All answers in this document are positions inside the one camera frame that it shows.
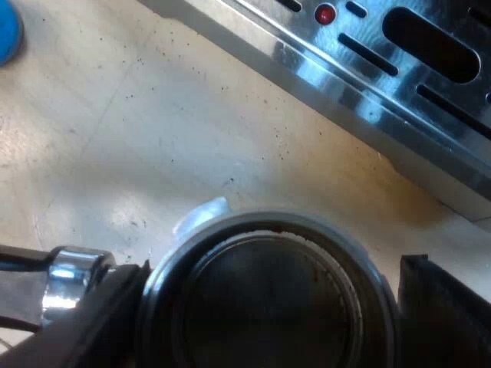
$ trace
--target chrome metal part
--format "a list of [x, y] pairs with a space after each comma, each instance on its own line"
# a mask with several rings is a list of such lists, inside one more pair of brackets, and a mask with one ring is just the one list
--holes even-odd
[[46, 326], [78, 301], [115, 266], [114, 256], [96, 249], [63, 247], [48, 269], [41, 323]]
[[320, 0], [141, 2], [373, 146], [468, 219], [491, 216], [489, 4], [333, 0], [336, 18], [323, 26]]

